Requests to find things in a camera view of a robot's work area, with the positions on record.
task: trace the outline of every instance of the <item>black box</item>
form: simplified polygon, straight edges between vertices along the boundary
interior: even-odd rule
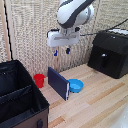
[[[88,66],[112,78],[128,73],[128,36],[100,32],[93,41]]]
[[[49,103],[18,61],[0,64],[0,128],[48,128]]]

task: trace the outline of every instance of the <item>cable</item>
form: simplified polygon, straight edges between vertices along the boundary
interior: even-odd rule
[[[118,26],[122,25],[123,23],[125,23],[125,22],[127,22],[127,21],[128,21],[128,19],[126,19],[126,20],[124,20],[123,22],[121,22],[121,23],[119,23],[119,24],[115,25],[115,26],[114,26],[114,27],[112,27],[112,28],[109,28],[109,29],[106,29],[106,30],[101,30],[101,31],[99,31],[99,32],[104,32],[104,31],[108,31],[108,30],[114,29],[114,28],[116,28],[116,27],[118,27]],[[99,32],[97,32],[97,33],[91,33],[91,34],[85,34],[85,35],[80,35],[80,36],[95,35],[95,34],[98,34]]]

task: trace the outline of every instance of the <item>wooden table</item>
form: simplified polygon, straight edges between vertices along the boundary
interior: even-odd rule
[[[50,103],[49,128],[110,128],[128,102],[128,75],[113,79],[87,65],[60,74],[82,80],[85,86],[64,101],[45,79],[41,92]]]

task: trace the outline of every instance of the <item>blue bowl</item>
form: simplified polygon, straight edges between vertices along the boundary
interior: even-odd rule
[[[70,92],[79,93],[84,87],[84,83],[78,79],[69,79],[68,81],[70,82]]]

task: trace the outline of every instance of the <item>red cup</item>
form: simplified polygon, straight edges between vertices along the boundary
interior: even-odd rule
[[[44,78],[45,76],[43,74],[36,74],[34,76],[35,84],[38,88],[42,88],[44,84]]]

